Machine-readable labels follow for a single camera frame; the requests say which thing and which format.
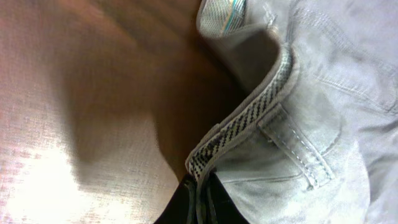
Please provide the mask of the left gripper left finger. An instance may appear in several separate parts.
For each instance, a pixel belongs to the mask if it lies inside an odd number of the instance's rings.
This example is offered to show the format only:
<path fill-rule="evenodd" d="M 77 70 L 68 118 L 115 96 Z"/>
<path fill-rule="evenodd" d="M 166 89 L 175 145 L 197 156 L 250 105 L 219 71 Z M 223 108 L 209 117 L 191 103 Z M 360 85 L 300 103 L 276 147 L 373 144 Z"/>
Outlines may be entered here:
<path fill-rule="evenodd" d="M 196 182 L 187 174 L 154 224 L 196 224 Z"/>

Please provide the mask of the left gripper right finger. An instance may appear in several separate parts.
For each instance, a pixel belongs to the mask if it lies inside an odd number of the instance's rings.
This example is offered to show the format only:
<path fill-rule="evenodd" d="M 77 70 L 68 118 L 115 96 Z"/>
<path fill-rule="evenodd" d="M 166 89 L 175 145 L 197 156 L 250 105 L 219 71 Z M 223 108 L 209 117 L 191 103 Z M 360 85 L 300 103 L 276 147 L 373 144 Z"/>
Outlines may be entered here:
<path fill-rule="evenodd" d="M 249 224 L 214 173 L 206 182 L 204 202 L 205 224 Z"/>

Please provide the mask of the grey shorts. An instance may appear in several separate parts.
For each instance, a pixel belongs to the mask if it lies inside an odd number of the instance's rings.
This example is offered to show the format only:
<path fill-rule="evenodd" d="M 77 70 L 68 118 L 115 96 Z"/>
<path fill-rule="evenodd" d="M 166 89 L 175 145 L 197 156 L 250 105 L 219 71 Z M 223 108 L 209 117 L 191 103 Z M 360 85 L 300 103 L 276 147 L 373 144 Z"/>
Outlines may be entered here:
<path fill-rule="evenodd" d="M 186 160 L 249 223 L 397 222 L 397 2 L 202 1 L 246 99 Z"/>

